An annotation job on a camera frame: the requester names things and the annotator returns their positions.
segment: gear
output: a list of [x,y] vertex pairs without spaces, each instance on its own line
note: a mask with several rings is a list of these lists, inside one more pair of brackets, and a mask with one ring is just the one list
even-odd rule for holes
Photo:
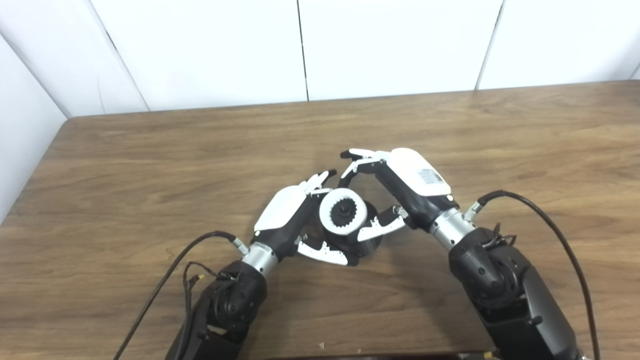
[[341,199],[331,209],[331,221],[336,226],[347,226],[355,219],[357,211],[357,205],[353,199]]
[[353,190],[334,189],[326,194],[318,211],[325,229],[338,235],[357,231],[367,220],[367,206]]

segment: sticker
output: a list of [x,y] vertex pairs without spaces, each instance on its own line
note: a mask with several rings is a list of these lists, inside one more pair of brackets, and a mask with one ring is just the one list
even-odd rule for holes
[[422,178],[425,184],[445,184],[444,180],[438,175],[436,170],[432,168],[418,169],[418,175]]

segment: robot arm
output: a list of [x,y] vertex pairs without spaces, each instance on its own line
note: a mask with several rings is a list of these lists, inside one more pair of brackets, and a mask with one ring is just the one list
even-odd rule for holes
[[[583,358],[573,329],[536,269],[499,229],[473,223],[478,206],[465,216],[449,185],[419,153],[351,149],[341,157],[353,162],[339,187],[347,187],[357,173],[375,174],[401,206],[391,208],[397,215],[394,221],[432,234],[448,251],[449,269],[463,285],[501,359]],[[389,230],[364,229],[358,241]]]
[[335,170],[315,174],[299,185],[276,193],[255,224],[250,246],[246,247],[238,239],[232,242],[243,255],[242,259],[223,268],[221,275],[200,294],[166,360],[237,358],[249,327],[267,297],[268,274],[284,258],[300,251],[300,247],[308,256],[318,256],[320,250],[306,245],[307,237],[300,236],[300,232],[331,190],[322,185],[335,174]]

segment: cable connector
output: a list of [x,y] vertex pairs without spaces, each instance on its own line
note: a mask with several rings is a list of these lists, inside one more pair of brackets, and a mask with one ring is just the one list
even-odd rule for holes
[[249,254],[249,248],[239,238],[235,238],[231,244],[233,244],[243,256]]
[[467,210],[467,212],[462,215],[462,218],[467,222],[473,222],[476,215],[478,215],[480,210],[482,210],[483,208],[484,205],[480,205],[480,203],[476,201],[473,205],[471,205],[469,210]]

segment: black cable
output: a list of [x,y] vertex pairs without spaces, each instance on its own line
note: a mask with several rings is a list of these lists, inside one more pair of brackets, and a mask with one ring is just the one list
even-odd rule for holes
[[193,276],[189,281],[187,281],[187,271],[189,270],[189,265],[195,263],[194,261],[190,261],[187,264],[187,267],[184,268],[184,273],[182,273],[182,280],[184,282],[184,326],[182,327],[182,333],[180,334],[180,341],[178,342],[178,348],[175,351],[175,360],[182,359],[182,353],[186,350],[187,342],[189,341],[189,335],[191,334],[191,291],[195,286],[196,282],[200,280],[199,275]]
[[162,289],[162,287],[164,286],[166,281],[169,279],[169,276],[171,276],[171,274],[173,273],[175,268],[178,267],[178,264],[180,263],[182,258],[184,258],[184,256],[191,250],[191,248],[193,248],[195,245],[200,243],[202,240],[208,239],[208,238],[212,238],[212,237],[215,237],[215,236],[220,237],[220,238],[226,238],[231,243],[236,239],[235,235],[231,235],[231,234],[226,233],[224,231],[213,231],[211,233],[206,233],[204,235],[199,236],[197,239],[193,240],[189,245],[187,245],[184,248],[184,250],[180,254],[178,254],[178,256],[175,258],[175,260],[173,261],[171,266],[169,266],[169,269],[166,271],[166,274],[163,276],[162,279],[160,279],[160,282],[158,283],[156,288],[151,292],[151,295],[149,296],[149,299],[147,300],[147,303],[145,303],[145,305],[142,307],[142,310],[140,311],[140,314],[138,315],[136,320],[133,322],[133,325],[131,326],[131,330],[129,330],[129,333],[124,338],[124,341],[122,342],[122,345],[120,345],[120,348],[118,349],[118,352],[116,352],[115,356],[113,357],[113,360],[118,360],[120,358],[120,356],[122,355],[122,353],[124,352],[125,348],[127,348],[127,345],[131,341],[131,338],[133,337],[133,334],[138,329],[138,326],[140,326],[140,323],[142,322],[142,319],[145,317],[147,311],[151,307],[151,304],[156,299],[156,296],[160,292],[160,289]]
[[536,212],[536,214],[538,214],[542,218],[542,220],[545,221],[545,223],[547,223],[547,225],[551,228],[551,230],[553,230],[553,232],[556,234],[556,236],[562,243],[562,246],[564,247],[564,251],[566,251],[566,254],[569,256],[569,260],[571,260],[571,264],[573,265],[573,268],[575,269],[575,273],[578,276],[578,280],[580,281],[580,287],[582,288],[582,294],[584,295],[584,305],[587,308],[587,319],[589,320],[589,331],[591,333],[591,344],[593,345],[593,359],[600,360],[600,345],[598,344],[598,334],[596,332],[595,316],[593,315],[593,304],[591,302],[591,293],[589,292],[589,286],[587,285],[587,280],[584,277],[582,268],[580,267],[580,264],[578,263],[578,259],[575,257],[573,250],[569,246],[569,242],[564,237],[564,235],[562,234],[562,232],[560,231],[556,223],[554,223],[553,220],[551,220],[551,218],[544,211],[542,211],[542,209],[540,209],[531,200],[525,198],[524,196],[521,196],[512,192],[507,192],[504,190],[497,190],[480,197],[477,200],[477,202],[480,205],[485,206],[487,202],[493,199],[496,199],[498,197],[510,197],[512,199],[516,199],[522,202],[523,204],[529,206],[533,211]]

